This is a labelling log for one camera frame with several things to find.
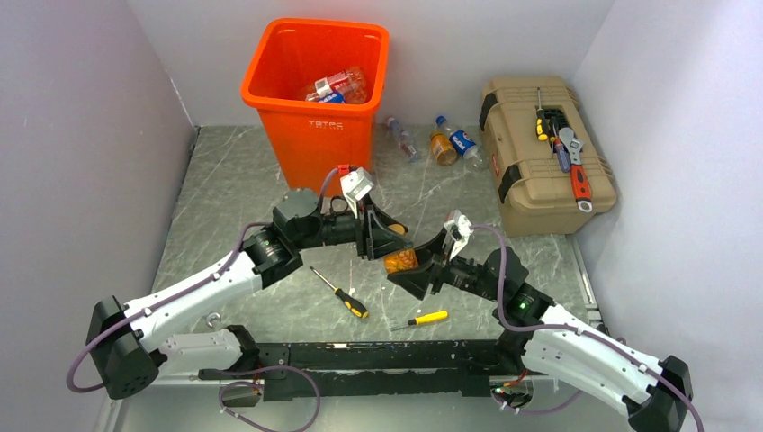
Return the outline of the small orange juice bottle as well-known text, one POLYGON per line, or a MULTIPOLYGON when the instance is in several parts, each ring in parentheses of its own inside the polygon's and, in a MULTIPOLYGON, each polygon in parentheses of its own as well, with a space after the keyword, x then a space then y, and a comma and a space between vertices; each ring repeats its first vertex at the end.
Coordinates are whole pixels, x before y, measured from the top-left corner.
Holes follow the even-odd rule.
POLYGON ((412 270, 419 266, 417 255, 413 248, 389 254, 383 259, 383 263, 388 275, 412 270))

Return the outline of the orange bottle blue cap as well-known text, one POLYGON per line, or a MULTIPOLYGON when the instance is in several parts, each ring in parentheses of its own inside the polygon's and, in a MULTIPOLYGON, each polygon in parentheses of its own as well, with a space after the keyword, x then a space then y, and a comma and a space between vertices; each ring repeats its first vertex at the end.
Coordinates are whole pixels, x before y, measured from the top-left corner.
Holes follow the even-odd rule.
POLYGON ((435 123, 429 138, 431 153, 439 166, 449 167, 457 162, 459 155, 451 141, 443 134, 438 122, 435 123))

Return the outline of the crushed clear bottle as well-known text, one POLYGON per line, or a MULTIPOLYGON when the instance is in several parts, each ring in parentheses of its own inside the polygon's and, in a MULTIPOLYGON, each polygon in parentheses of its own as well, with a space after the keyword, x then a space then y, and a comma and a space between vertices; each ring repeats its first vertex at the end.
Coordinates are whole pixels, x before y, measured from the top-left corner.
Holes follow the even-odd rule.
POLYGON ((404 153, 408 161, 411 163, 418 162, 421 159, 421 154, 417 150, 416 142, 401 126, 399 120, 395 117, 388 117, 385 125, 388 133, 395 141, 398 148, 404 153))

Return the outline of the red label water bottle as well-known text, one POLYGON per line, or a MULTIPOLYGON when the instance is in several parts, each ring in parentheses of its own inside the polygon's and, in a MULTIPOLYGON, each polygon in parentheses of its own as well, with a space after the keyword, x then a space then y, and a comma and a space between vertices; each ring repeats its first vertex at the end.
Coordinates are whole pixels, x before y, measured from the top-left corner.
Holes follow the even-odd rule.
POLYGON ((341 92, 346 104, 364 104, 368 97, 365 73, 359 67, 349 67, 324 76, 308 85, 301 99, 318 103, 321 96, 333 91, 341 92))

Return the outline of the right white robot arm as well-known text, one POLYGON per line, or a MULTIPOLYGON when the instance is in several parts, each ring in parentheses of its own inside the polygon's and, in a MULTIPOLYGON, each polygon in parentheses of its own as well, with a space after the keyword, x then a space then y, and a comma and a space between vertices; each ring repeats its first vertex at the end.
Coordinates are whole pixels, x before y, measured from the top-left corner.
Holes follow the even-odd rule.
POLYGON ((704 430, 683 360, 644 354, 576 318, 529 284, 504 237, 491 233, 499 247, 483 264, 457 256, 442 230, 414 249, 417 267, 387 277, 420 300, 448 284, 495 302, 503 328, 496 361, 508 374, 526 369, 567 383, 624 416, 633 431, 679 431, 687 417, 704 430))

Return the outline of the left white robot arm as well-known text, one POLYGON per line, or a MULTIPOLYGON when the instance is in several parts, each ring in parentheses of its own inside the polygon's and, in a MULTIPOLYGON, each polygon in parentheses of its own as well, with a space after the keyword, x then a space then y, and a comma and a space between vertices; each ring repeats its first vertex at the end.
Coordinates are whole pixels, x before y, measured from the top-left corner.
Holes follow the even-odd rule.
POLYGON ((258 366, 259 351, 243 326, 229 326, 201 342, 181 334, 184 325, 286 278, 302 266, 304 249, 353 243, 358 256, 374 260, 410 248, 395 225, 369 196, 324 214, 313 191, 291 190, 274 207, 270 222, 259 223, 252 236, 241 233, 215 264, 163 291, 127 302, 110 296, 95 304, 85 342, 101 387, 120 400, 173 372, 220 369, 248 377, 258 366))

